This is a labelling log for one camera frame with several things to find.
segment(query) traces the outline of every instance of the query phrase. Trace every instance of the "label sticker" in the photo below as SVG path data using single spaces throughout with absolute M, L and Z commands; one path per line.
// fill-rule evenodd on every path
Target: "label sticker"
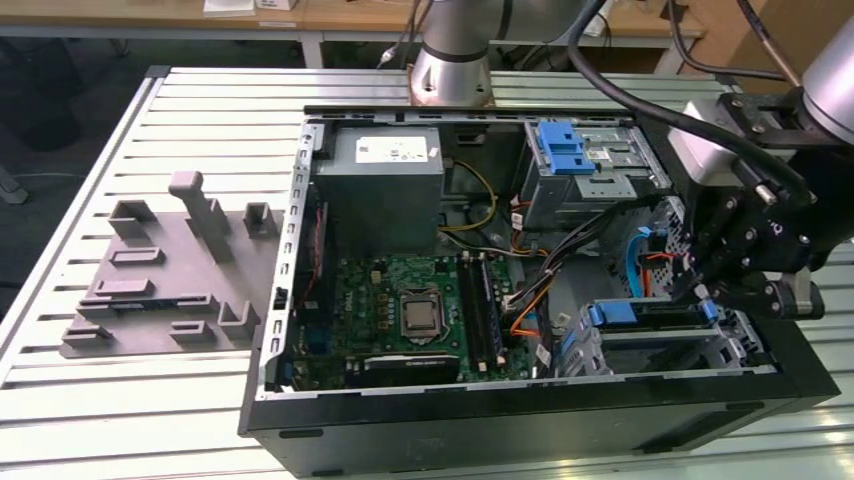
M 522 230 L 522 226 L 525 225 L 525 217 L 521 213 L 510 214 L 510 223 L 513 224 L 514 230 Z
M 610 160 L 611 155 L 609 155 L 607 148 L 603 148 L 602 150 L 587 150 L 587 158 L 590 160 Z
M 274 28 L 297 28 L 297 24 L 294 22 L 258 22 L 258 26 Z
M 551 365 L 551 353 L 549 353 L 542 343 L 537 346 L 537 358 L 543 362 L 543 365 Z
M 357 163 L 427 161 L 426 137 L 362 137 L 357 141 Z

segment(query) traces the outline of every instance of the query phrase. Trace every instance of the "desk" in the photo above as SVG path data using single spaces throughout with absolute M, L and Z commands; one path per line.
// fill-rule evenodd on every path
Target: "desk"
M 614 48 L 663 51 L 655 73 L 677 73 L 682 65 L 670 25 L 657 12 L 665 0 L 650 0 L 649 11 L 622 0 L 609 18 Z M 394 42 L 409 16 L 411 0 L 301 0 L 291 11 L 258 9 L 251 17 L 204 18 L 203 0 L 6 0 L 0 5 L 0 35 L 72 38 L 297 40 L 306 65 L 323 67 L 321 44 L 329 41 Z M 705 34 L 689 15 L 687 43 Z M 583 46 L 603 39 L 585 37 Z M 554 45 L 566 45 L 561 37 Z
M 611 79 L 634 95 L 678 110 L 690 99 L 717 98 L 724 91 L 709 77 Z M 158 211 L 180 211 L 180 201 L 166 193 L 171 173 L 199 170 L 206 194 L 223 209 L 240 210 L 250 201 L 283 208 L 303 106 L 406 105 L 406 82 L 399 71 L 307 69 L 172 69 L 166 78 L 144 80 L 0 323 L 4 480 L 293 480 L 258 443 L 236 434 L 248 350 L 68 360 L 58 347 L 107 251 L 114 231 L 106 217 L 116 201 L 144 199 Z M 497 72 L 493 85 L 499 107 L 617 107 L 577 74 Z M 206 140 L 212 137 L 216 145 Z M 854 245 L 845 244 L 817 272 L 828 316 L 802 322 L 842 390 L 824 405 L 762 420 L 693 452 L 441 470 L 403 478 L 720 480 L 768 478 L 769 472 L 781 479 L 850 477 L 853 258 Z

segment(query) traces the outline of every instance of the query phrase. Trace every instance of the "open computer tower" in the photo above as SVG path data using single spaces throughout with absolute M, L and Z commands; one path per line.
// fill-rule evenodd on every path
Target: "open computer tower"
M 689 450 L 838 394 L 794 322 L 670 301 L 665 126 L 306 113 L 240 420 L 295 476 Z

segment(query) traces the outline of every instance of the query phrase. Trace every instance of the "wooden table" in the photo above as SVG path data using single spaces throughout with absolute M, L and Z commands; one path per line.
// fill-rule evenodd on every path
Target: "wooden table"
M 682 65 L 670 39 L 670 25 L 658 17 L 665 0 L 649 7 L 621 0 L 609 23 L 614 48 L 661 49 L 657 73 L 677 73 Z M 301 0 L 291 11 L 258 9 L 251 17 L 204 18 L 203 0 L 3 0 L 0 35 L 78 38 L 170 38 L 206 40 L 297 40 L 306 64 L 323 67 L 321 43 L 389 42 L 399 35 L 411 0 Z M 689 44 L 705 28 L 687 15 L 683 34 Z M 565 45 L 561 37 L 554 45 Z M 599 46 L 586 37 L 582 45 Z

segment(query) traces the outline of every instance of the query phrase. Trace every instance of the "blue cable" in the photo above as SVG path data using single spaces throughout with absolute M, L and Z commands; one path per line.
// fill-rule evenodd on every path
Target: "blue cable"
M 641 244 L 641 240 L 649 238 L 653 234 L 653 231 L 647 227 L 638 228 L 641 233 L 638 233 L 631 240 L 629 240 L 629 246 L 626 247 L 626 280 L 629 282 L 629 290 L 631 291 L 631 296 L 635 298 L 643 297 L 643 288 L 641 287 L 641 277 L 638 274 L 637 268 L 637 259 L 638 259 L 638 245 Z

